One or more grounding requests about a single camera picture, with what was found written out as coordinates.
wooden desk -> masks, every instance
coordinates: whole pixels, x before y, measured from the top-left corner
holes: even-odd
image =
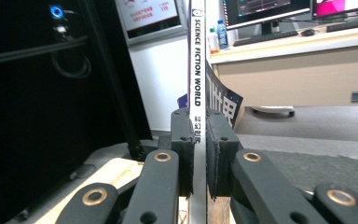
[[[242,105],[358,105],[358,28],[231,47],[209,59]]]

cable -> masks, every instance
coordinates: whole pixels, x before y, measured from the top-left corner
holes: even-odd
[[[91,63],[89,59],[83,54],[83,64],[79,71],[77,72],[66,72],[63,70],[58,63],[58,54],[59,52],[52,52],[51,53],[51,61],[53,63],[54,68],[64,77],[71,77],[71,78],[85,78],[88,77],[91,73]]]

